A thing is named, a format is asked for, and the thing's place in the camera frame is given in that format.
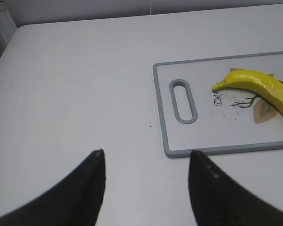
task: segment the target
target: gray cutting board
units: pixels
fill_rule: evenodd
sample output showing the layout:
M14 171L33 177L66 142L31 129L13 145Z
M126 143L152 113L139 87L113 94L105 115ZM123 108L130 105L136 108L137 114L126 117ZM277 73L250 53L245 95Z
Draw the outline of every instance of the gray cutting board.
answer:
M245 90L211 91L215 83L234 69L258 70L283 81L283 52L153 66L162 137L168 157L186 157L192 149L219 154L283 148L283 116L269 103L260 97L254 98L256 94ZM175 117L170 83L176 80L184 80L190 86L198 115L193 123L184 124ZM175 97L176 105L183 106L180 107L180 118L191 120L185 92L176 92Z

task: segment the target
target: table surface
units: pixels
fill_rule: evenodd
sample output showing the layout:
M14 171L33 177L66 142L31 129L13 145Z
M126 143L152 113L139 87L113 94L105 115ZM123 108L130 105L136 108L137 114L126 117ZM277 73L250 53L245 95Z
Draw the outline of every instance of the table surface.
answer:
M103 148L97 225L195 226L189 159L164 154L152 66L273 51L283 5L21 27L0 59L0 216ZM211 159L283 210L283 150Z

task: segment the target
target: cutting board handle hole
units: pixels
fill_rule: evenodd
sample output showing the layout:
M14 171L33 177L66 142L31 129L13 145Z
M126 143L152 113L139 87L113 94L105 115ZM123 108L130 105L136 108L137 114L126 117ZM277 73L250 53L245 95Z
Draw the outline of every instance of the cutting board handle hole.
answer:
M176 119L183 124L195 122L197 111L188 82L185 80L172 81L170 93Z

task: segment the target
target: yellow banana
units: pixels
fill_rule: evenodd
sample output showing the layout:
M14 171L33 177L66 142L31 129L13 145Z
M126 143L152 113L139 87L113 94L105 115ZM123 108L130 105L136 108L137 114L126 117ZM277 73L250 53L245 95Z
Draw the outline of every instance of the yellow banana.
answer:
M230 72L222 82L213 86L212 90L227 87L258 93L283 114L283 84L274 77L253 70L237 70Z

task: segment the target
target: banana peel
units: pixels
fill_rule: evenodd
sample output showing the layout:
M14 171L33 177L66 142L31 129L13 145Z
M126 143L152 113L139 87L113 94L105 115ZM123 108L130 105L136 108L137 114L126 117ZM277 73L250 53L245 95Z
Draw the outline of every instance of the banana peel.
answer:
M272 76L253 70L232 71L212 90L224 88L247 89L258 93L283 114L283 84Z

